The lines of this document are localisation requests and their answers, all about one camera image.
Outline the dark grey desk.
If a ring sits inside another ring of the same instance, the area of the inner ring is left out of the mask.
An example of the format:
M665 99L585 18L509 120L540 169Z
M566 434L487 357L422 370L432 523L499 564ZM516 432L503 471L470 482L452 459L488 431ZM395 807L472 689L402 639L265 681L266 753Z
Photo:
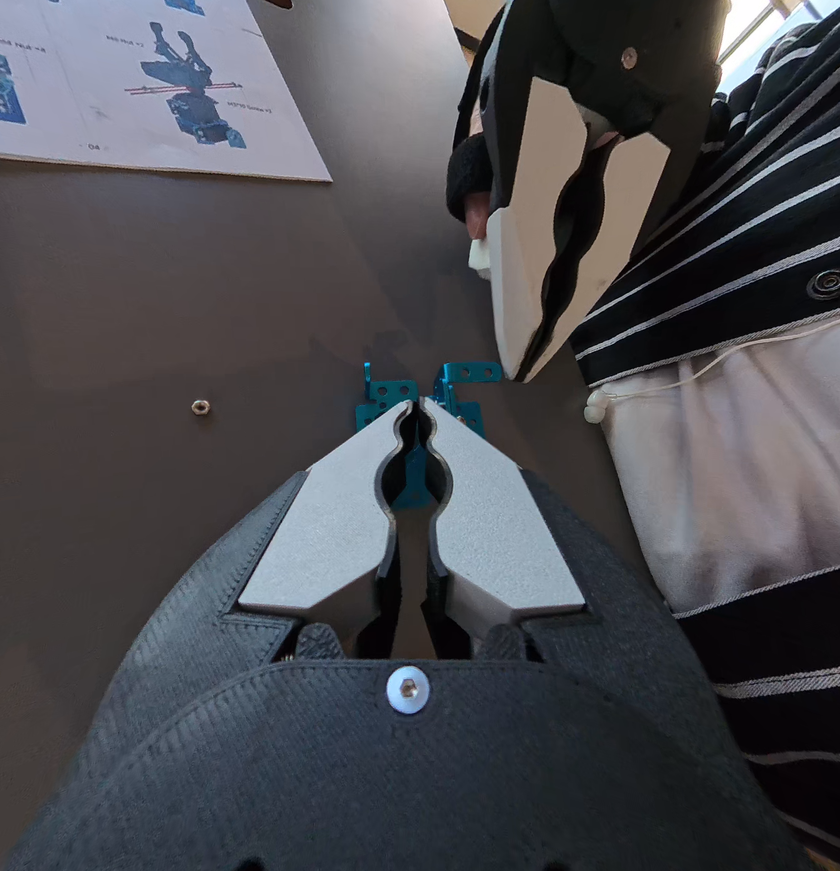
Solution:
M0 868L180 577L353 433L362 363L495 356L445 3L250 7L331 185L0 160Z

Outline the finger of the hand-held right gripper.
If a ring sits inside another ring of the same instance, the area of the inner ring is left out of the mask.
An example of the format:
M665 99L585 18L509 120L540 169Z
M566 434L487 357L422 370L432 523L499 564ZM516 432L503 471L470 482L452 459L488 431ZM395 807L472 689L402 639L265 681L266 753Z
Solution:
M554 212L555 252L541 284L541 322L514 379L530 381L600 300L632 254L670 149L651 133L593 150Z
M556 254L556 205L584 161L587 138L569 91L534 77L511 201L487 224L496 344L509 380L518 380L542 325L543 285Z

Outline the white instruction manual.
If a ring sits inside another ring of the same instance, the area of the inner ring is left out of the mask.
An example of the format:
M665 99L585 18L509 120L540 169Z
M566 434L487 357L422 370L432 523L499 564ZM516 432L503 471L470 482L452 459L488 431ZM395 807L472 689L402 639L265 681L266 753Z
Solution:
M244 1L0 1L0 158L332 181Z

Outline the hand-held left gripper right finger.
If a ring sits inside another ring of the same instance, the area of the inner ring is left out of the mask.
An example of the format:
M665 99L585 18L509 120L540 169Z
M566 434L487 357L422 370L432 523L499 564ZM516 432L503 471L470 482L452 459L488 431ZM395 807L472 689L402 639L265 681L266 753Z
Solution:
M422 603L438 659L469 659L495 626L585 610L521 467L429 398L425 482L437 502Z

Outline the person's right hand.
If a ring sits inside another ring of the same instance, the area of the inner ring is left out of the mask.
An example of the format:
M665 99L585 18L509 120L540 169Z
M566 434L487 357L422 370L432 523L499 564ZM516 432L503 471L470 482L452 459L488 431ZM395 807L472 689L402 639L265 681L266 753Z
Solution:
M469 122L471 145L471 183L463 201L465 223L471 240L487 237L487 224L491 210L491 165L483 136L480 99L473 106Z

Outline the black striped jacket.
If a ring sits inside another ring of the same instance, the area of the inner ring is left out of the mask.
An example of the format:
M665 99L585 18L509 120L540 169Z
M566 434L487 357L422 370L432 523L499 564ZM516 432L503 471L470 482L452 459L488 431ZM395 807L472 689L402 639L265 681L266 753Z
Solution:
M840 122L690 209L571 343L599 388L836 317ZM840 568L689 615L668 607L772 804L840 867Z

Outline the blue metal bracket assembly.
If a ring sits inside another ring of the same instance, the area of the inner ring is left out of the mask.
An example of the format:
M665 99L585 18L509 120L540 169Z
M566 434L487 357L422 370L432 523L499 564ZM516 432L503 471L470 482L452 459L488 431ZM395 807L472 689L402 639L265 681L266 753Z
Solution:
M363 367L364 402L355 409L356 430L367 428L394 405L403 401L418 401L421 397L417 383L412 380L375 380L371 365ZM475 401L460 401L457 386L463 384L491 384L500 382L501 365L495 362L447 362L439 369L431 400L464 423L471 431L485 438L481 407ZM410 439L410 450L405 456L405 483L392 502L394 510L418 509L432 503L433 497L425 483L426 460L419 443L418 429Z

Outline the white garment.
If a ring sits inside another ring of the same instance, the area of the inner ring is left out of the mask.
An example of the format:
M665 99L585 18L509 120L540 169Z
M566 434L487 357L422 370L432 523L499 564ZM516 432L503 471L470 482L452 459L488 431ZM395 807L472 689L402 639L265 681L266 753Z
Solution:
M675 614L840 568L840 317L599 388L632 525Z

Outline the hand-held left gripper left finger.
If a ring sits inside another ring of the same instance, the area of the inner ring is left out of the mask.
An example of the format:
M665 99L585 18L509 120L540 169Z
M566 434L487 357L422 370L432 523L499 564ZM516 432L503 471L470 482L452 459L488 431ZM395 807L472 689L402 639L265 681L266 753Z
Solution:
M330 626L361 659L389 659L402 602L392 501L406 486L414 401L309 467L241 591L247 612Z

